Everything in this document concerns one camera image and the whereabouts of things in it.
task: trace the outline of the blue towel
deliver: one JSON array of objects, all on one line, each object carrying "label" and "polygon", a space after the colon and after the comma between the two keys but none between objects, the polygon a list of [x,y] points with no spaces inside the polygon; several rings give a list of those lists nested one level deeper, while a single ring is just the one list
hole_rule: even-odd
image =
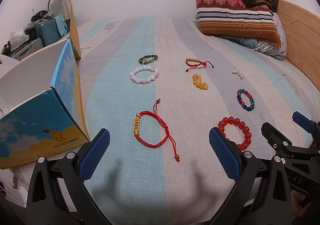
[{"label": "blue towel", "polygon": [[62,38],[67,34],[68,31],[66,21],[64,20],[64,16],[63,14],[59,14],[55,16],[54,19],[56,20],[57,27]]}]

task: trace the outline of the wooden headboard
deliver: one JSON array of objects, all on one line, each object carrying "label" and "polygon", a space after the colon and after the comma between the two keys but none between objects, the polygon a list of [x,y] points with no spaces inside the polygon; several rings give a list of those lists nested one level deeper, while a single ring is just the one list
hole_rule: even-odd
[{"label": "wooden headboard", "polygon": [[284,0],[277,12],[287,38],[286,60],[320,90],[320,18]]}]

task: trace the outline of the camel illustration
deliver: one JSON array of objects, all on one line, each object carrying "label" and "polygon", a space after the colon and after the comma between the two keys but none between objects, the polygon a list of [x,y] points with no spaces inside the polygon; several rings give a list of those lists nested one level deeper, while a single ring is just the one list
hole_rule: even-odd
[{"label": "camel illustration", "polygon": [[45,129],[42,130],[42,133],[47,133],[49,134],[53,139],[57,140],[58,142],[66,140],[67,138],[64,138],[61,132],[54,131],[53,129]]}]

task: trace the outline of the red braided bracelet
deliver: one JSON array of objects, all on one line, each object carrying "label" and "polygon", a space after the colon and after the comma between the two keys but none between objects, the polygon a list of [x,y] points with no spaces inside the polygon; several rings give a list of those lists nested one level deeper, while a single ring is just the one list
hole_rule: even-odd
[{"label": "red braided bracelet", "polygon": [[244,142],[242,144],[238,144],[237,146],[240,148],[240,150],[242,151],[245,151],[248,146],[251,144],[251,133],[249,132],[249,127],[245,126],[245,123],[244,122],[240,122],[240,119],[238,118],[233,118],[233,117],[224,117],[222,119],[222,121],[220,121],[218,123],[218,128],[219,130],[221,131],[222,135],[224,137],[226,137],[226,134],[224,133],[224,127],[227,125],[227,124],[234,124],[235,126],[237,126],[239,129],[242,130],[242,133],[244,133]]},{"label": "red braided bracelet", "polygon": [[[188,63],[188,61],[193,61],[193,62],[197,62],[198,64],[195,64],[195,65],[191,65],[190,63]],[[200,66],[200,65],[203,65],[203,66],[207,66],[207,62],[211,64],[211,67],[214,68],[214,66],[212,65],[212,63],[210,61],[205,61],[205,62],[202,62],[198,59],[193,59],[193,58],[187,58],[186,59],[186,64],[191,67],[189,69],[186,69],[186,72],[188,72],[189,70],[192,70],[192,69],[195,69],[196,67]]]},{"label": "red braided bracelet", "polygon": [[[153,105],[153,112],[150,112],[150,111],[141,111],[140,113],[138,113],[136,115],[136,117],[134,118],[134,122],[133,122],[133,133],[134,133],[134,136],[141,142],[143,143],[145,146],[148,146],[150,148],[157,148],[159,146],[161,146],[165,141],[167,141],[167,139],[170,139],[171,140],[171,143],[172,143],[172,146],[173,146],[173,151],[174,151],[174,158],[176,159],[177,162],[180,162],[180,157],[179,155],[177,155],[177,146],[176,146],[176,142],[175,140],[172,138],[172,136],[170,136],[170,133],[169,133],[169,128],[167,126],[167,124],[162,120],[162,118],[160,118],[157,114],[157,104],[160,103],[160,99],[157,99],[156,103]],[[149,115],[151,117],[154,117],[156,118],[159,123],[164,127],[164,130],[165,130],[165,133],[166,133],[166,136],[165,138],[160,141],[158,144],[156,145],[152,145],[152,144],[149,144],[147,143],[146,141],[144,141],[140,136],[139,136],[139,122],[140,122],[140,118],[141,116],[143,115]]]}]

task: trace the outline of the gold bar charm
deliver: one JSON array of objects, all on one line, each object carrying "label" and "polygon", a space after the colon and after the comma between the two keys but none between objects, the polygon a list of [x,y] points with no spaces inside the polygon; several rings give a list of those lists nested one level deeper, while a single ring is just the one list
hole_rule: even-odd
[{"label": "gold bar charm", "polygon": [[198,59],[189,58],[188,61],[200,62]]},{"label": "gold bar charm", "polygon": [[139,135],[139,122],[140,122],[140,118],[139,117],[135,117],[134,118],[134,122],[133,122],[133,133],[134,133],[134,136]]}]

